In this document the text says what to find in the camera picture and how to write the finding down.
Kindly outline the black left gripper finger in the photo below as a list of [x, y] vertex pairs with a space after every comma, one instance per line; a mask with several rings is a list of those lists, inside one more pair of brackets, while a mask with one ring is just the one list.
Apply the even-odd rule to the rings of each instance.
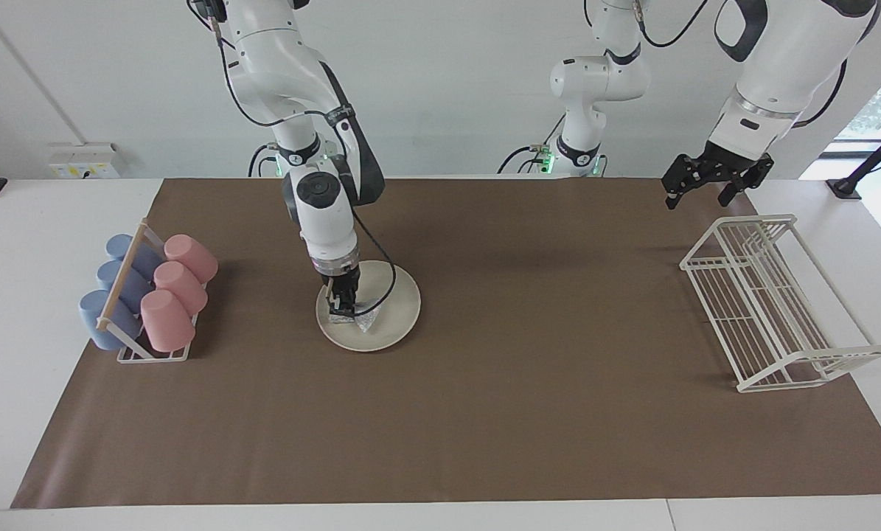
[[686, 192], [697, 188], [697, 161], [689, 155], [677, 156], [661, 182], [666, 191], [666, 208], [675, 209]]
[[727, 207], [741, 192], [760, 187], [773, 165], [773, 157], [763, 155], [747, 169], [730, 168], [723, 171], [727, 175], [728, 183], [719, 194], [720, 205]]

